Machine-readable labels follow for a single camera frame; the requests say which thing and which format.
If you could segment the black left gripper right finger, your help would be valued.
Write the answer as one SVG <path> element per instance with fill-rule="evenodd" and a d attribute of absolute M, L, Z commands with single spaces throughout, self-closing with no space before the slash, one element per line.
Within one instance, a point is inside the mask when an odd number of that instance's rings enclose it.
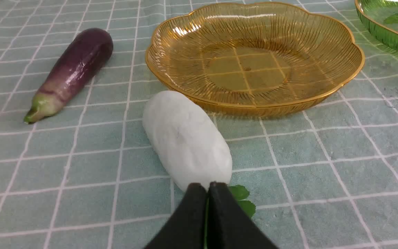
<path fill-rule="evenodd" d="M 208 197 L 209 249 L 278 248 L 242 210 L 225 183 L 211 182 Z"/>

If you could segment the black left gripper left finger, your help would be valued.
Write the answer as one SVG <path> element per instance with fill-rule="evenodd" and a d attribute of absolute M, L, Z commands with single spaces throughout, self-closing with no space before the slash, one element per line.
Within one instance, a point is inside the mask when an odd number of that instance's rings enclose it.
<path fill-rule="evenodd" d="M 145 248 L 204 248 L 206 207 L 206 189 L 199 183 L 189 184 L 175 212 Z"/>

